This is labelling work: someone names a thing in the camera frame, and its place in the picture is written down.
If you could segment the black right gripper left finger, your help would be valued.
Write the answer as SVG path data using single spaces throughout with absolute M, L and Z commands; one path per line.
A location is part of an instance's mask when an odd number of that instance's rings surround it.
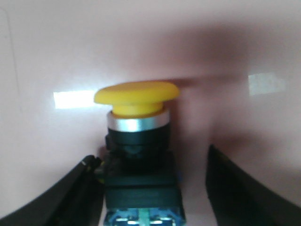
M 43 194 L 1 218 L 2 226 L 97 226 L 104 186 L 96 169 L 101 160 L 88 155 Z

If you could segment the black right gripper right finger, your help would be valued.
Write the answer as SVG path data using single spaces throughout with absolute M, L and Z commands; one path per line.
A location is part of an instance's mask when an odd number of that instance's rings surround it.
M 219 226 L 299 226 L 301 209 L 259 183 L 214 145 L 207 153 L 206 191 Z

